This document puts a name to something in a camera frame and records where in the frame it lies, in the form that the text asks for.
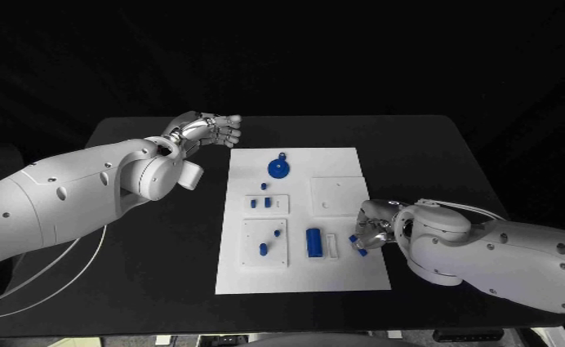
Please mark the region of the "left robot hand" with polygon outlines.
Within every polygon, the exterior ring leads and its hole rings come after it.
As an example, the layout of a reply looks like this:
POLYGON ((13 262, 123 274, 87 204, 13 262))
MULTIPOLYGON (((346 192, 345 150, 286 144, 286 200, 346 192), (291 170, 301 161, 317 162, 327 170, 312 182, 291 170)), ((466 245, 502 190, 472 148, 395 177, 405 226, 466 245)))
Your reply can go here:
POLYGON ((241 122, 241 115, 221 116, 189 111, 170 121, 162 137, 186 149, 205 145, 232 148, 241 140, 241 122))

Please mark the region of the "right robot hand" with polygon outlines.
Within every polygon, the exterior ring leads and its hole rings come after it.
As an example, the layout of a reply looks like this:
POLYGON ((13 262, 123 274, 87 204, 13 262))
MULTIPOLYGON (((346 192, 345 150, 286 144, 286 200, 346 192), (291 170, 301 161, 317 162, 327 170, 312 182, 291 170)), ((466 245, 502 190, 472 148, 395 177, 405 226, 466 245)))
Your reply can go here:
POLYGON ((359 251, 369 251, 395 242, 395 218, 407 206, 407 203, 395 200, 363 201, 350 236, 352 245, 359 251))

